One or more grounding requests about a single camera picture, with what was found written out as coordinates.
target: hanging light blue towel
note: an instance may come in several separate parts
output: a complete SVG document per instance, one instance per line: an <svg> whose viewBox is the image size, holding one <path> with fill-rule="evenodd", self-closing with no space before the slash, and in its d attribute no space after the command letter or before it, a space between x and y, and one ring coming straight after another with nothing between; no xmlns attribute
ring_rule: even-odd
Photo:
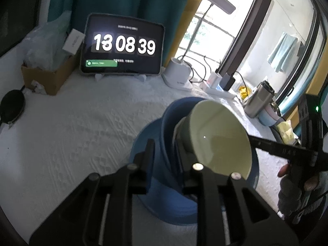
<svg viewBox="0 0 328 246"><path fill-rule="evenodd" d="M285 32L282 33L277 45L267 61L276 72L286 72L297 49L298 39Z"/></svg>

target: tablet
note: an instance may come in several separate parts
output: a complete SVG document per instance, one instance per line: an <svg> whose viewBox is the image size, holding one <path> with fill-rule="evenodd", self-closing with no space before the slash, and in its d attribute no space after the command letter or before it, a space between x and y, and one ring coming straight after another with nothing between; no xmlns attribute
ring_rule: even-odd
<svg viewBox="0 0 328 246"><path fill-rule="evenodd" d="M143 19L92 13L85 27L81 71L158 75L165 28Z"/></svg>

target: cardboard box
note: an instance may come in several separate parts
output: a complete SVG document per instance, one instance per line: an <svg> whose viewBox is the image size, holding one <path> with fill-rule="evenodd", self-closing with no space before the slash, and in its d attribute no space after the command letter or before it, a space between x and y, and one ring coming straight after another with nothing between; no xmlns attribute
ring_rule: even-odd
<svg viewBox="0 0 328 246"><path fill-rule="evenodd" d="M80 51L76 55L69 57L57 71L50 72L40 68L31 68L22 65L21 70L26 88L35 89L32 81L43 85L48 95L56 95L66 79L71 75L73 70L78 66L80 61Z"/></svg>

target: yellow curtain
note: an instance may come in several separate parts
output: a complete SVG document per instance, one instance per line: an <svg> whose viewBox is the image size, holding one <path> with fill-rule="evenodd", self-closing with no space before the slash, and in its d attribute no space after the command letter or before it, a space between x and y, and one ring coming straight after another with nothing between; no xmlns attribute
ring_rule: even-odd
<svg viewBox="0 0 328 246"><path fill-rule="evenodd" d="M166 67L168 65L168 62L170 61L171 57L175 55L175 53L178 50L179 44L181 40L183 39L184 34L186 33L186 30L195 15L199 4L202 0L188 0L186 7L181 15L179 26L175 32L175 37L171 46L171 49L169 51L168 57L165 61L164 66Z"/></svg>
<svg viewBox="0 0 328 246"><path fill-rule="evenodd" d="M318 95L321 90L321 87L325 82L327 75L328 75L328 42L326 42L317 71L315 72L314 77L311 80L308 89L306 90L306 93ZM293 129L298 125L300 120L298 118L297 107L288 117L288 120L291 120Z"/></svg>

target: metal bolt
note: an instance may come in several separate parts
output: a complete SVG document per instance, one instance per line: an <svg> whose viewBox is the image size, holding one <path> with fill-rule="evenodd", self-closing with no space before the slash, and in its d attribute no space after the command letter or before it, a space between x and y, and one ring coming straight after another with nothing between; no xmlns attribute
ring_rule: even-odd
<svg viewBox="0 0 328 246"><path fill-rule="evenodd" d="M241 179L241 174L238 173L238 172L233 172L231 174L231 177L234 179L234 180L240 180Z"/></svg>
<svg viewBox="0 0 328 246"><path fill-rule="evenodd" d="M96 181L96 180L98 180L98 178L99 178L98 173L92 173L89 175L89 180L91 180L91 181Z"/></svg>
<svg viewBox="0 0 328 246"><path fill-rule="evenodd" d="M203 170L204 166L200 163L195 163L195 164L193 164L192 168L196 171L201 171L201 170Z"/></svg>
<svg viewBox="0 0 328 246"><path fill-rule="evenodd" d="M129 170L136 170L137 168L138 168L138 166L136 165L136 164L128 164L127 165L127 168L129 169Z"/></svg>

